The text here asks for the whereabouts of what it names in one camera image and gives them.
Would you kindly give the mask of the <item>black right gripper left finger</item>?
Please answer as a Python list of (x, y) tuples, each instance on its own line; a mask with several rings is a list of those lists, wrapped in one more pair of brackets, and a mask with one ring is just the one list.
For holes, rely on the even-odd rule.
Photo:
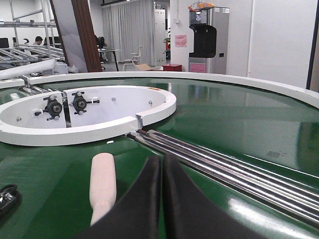
[(98, 222), (76, 239), (156, 239), (160, 212), (161, 162), (150, 156), (135, 182)]

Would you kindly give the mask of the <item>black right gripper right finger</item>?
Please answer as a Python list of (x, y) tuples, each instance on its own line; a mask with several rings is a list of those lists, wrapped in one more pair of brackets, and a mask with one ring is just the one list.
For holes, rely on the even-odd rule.
[(163, 158), (162, 200), (168, 239), (261, 239), (212, 203), (182, 168), (177, 156)]

